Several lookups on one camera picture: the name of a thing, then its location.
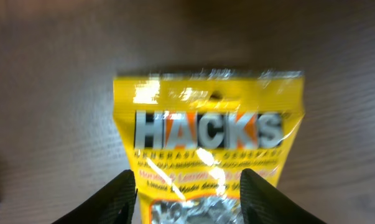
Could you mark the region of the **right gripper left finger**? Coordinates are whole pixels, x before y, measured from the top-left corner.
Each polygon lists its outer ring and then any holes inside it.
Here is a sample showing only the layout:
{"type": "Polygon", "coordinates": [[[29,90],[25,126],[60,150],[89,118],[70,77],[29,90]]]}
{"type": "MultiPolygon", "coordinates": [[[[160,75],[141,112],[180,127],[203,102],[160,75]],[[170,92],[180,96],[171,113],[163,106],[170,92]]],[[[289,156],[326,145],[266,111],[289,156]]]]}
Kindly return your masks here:
{"type": "Polygon", "coordinates": [[[53,224],[131,224],[136,197],[134,173],[124,170],[53,224]]]}

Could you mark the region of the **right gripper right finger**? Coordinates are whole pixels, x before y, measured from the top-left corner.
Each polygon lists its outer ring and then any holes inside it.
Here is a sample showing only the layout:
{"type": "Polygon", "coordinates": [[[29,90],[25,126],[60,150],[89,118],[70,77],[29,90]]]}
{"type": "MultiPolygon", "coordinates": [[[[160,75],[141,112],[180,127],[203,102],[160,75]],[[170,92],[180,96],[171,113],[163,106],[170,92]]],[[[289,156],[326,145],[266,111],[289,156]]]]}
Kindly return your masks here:
{"type": "Polygon", "coordinates": [[[325,224],[251,169],[241,173],[240,202],[245,224],[325,224]]]}

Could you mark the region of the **yellow Hacks candy bag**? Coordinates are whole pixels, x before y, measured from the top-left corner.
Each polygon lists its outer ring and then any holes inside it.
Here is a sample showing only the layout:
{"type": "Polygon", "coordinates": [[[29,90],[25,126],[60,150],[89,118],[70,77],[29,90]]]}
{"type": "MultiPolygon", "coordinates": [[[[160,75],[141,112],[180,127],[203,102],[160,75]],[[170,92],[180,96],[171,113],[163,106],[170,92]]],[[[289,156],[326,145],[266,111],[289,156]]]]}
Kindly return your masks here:
{"type": "Polygon", "coordinates": [[[304,117],[300,71],[119,76],[113,118],[143,223],[242,223],[244,169],[277,185],[304,117]]]}

